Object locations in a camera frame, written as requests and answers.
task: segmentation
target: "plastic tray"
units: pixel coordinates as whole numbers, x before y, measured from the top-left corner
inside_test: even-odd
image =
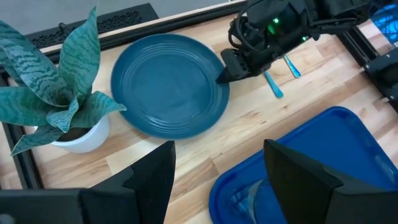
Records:
[[[369,184],[398,189],[397,168],[361,120],[346,108],[330,108],[278,142]],[[233,210],[230,199],[238,189],[264,178],[263,151],[221,175],[210,192],[213,223],[251,223]]]

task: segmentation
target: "wooden table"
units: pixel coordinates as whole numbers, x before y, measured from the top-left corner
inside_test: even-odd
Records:
[[[227,30],[233,17],[175,33],[211,46],[220,56],[229,47]],[[391,47],[373,23],[363,24],[361,30],[380,52]],[[112,67],[127,46],[102,52],[94,90],[111,94]],[[275,98],[263,76],[231,83],[228,107],[218,123],[195,138],[176,142],[177,168],[166,223],[211,223],[208,196],[220,174],[259,151],[265,138],[278,139],[331,106],[354,111],[398,164],[398,115],[381,101],[381,94],[360,73],[336,37],[324,35],[317,42],[309,40],[289,57],[302,78],[294,78],[283,60],[275,62],[270,70],[285,94],[283,99]],[[90,187],[164,142],[132,128],[119,113],[110,115],[110,123],[110,137],[95,152],[71,154],[53,146],[34,151],[46,188]],[[6,188],[18,188],[15,167],[4,142],[1,139],[0,181],[7,183]]]

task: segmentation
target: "blue spoon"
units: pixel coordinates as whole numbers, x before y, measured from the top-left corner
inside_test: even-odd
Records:
[[[264,76],[266,77],[269,86],[271,86],[271,90],[274,92],[276,98],[284,97],[284,93],[280,90],[280,88],[276,85],[271,75],[268,72],[264,72]]]
[[[300,77],[301,77],[301,73],[300,73],[299,70],[297,70],[297,68],[293,65],[293,63],[290,61],[290,59],[287,57],[287,55],[284,56],[284,59],[285,59],[287,65],[289,66],[290,71],[292,71],[294,77],[300,78]]]

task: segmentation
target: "green leaf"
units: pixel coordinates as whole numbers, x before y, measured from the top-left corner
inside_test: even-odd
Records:
[[[10,75],[19,78],[40,99],[53,106],[68,106],[72,91],[58,75],[57,68],[39,49],[22,34],[0,21],[0,49],[6,55]]]
[[[64,41],[60,53],[59,74],[77,92],[86,95],[100,68],[101,49],[98,39],[96,7],[87,21]]]
[[[47,124],[47,113],[53,109],[27,87],[0,88],[0,121],[24,126]]]
[[[14,156],[28,149],[56,141],[63,132],[51,125],[39,126],[33,134],[25,134],[11,152]]]
[[[91,128],[100,119],[113,111],[123,111],[126,107],[116,103],[112,98],[102,92],[96,91],[89,96],[82,109],[72,118],[72,128]]]
[[[76,96],[72,103],[69,105],[69,109],[62,110],[61,108],[54,108],[47,115],[47,122],[56,128],[61,129],[64,133],[69,131],[70,122],[73,115],[79,109],[78,97]]]
[[[11,65],[7,58],[6,53],[0,48],[0,65],[2,65],[10,77],[19,85],[26,86],[22,79],[19,77],[18,73],[15,71],[14,67]]]

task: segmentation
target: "white pot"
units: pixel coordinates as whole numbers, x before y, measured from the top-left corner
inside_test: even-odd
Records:
[[[109,135],[108,117],[104,116],[93,126],[84,136],[68,142],[55,141],[51,143],[54,146],[61,147],[64,150],[73,153],[91,152],[102,145]]]

